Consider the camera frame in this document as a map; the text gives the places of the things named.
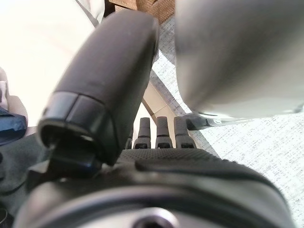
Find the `dark left robot hand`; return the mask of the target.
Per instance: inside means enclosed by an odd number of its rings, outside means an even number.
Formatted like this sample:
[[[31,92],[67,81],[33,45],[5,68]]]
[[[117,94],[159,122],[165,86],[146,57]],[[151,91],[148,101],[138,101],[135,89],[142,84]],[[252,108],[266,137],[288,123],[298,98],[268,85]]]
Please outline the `dark left robot hand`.
[[[50,152],[28,171],[16,228],[293,228],[280,191],[258,172],[195,148],[181,121],[172,148],[126,149],[158,43],[158,21],[111,15],[50,96],[37,140]]]

